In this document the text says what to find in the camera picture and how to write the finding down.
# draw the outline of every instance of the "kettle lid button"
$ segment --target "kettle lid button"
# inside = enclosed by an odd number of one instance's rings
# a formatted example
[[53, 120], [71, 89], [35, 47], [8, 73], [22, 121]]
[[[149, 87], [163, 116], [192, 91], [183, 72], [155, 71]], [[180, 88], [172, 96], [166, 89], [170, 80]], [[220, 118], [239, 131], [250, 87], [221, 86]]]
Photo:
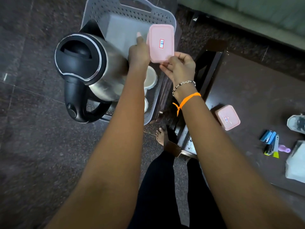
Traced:
[[67, 105], [67, 110], [68, 110], [69, 115], [70, 115], [72, 118], [76, 118], [77, 112], [76, 112], [75, 107], [74, 107], [71, 103], [68, 103], [68, 105]]

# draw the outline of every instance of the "pink plastic container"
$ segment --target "pink plastic container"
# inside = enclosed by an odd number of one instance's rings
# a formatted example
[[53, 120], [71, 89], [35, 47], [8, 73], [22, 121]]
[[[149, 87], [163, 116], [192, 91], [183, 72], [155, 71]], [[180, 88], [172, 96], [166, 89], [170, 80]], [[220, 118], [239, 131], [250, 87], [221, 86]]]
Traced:
[[174, 27], [167, 24], [153, 24], [147, 34], [150, 60], [154, 63], [166, 62], [174, 55]]
[[240, 119], [233, 106], [226, 105], [215, 111], [215, 114], [225, 130], [230, 130], [240, 124]]

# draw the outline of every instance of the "kettle handle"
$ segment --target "kettle handle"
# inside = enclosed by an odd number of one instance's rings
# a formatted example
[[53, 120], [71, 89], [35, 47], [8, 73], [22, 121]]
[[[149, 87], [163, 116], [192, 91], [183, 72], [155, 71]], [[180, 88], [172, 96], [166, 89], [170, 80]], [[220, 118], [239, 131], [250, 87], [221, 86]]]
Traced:
[[71, 118], [79, 123], [91, 123], [101, 119], [109, 109], [110, 103], [100, 103], [97, 108], [87, 111], [89, 87], [76, 77], [65, 77], [65, 103]]

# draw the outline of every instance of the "kettle lid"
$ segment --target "kettle lid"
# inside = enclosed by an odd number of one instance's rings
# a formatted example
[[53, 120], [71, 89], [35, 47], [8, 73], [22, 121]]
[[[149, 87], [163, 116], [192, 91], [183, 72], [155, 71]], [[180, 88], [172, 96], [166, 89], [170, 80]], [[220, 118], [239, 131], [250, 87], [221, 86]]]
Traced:
[[90, 34], [75, 33], [66, 36], [57, 45], [55, 64], [62, 76], [96, 82], [105, 72], [107, 60], [105, 50], [96, 38]]

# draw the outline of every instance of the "electric kettle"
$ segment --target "electric kettle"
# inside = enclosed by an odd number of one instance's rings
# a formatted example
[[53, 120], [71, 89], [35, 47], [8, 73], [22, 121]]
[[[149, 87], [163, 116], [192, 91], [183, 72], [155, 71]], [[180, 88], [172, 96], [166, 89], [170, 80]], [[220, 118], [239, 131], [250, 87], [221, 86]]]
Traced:
[[[100, 119], [122, 93], [128, 61], [102, 37], [78, 32], [64, 37], [55, 50], [56, 69], [65, 80], [65, 104], [72, 119]], [[99, 102], [87, 111], [88, 99]]]

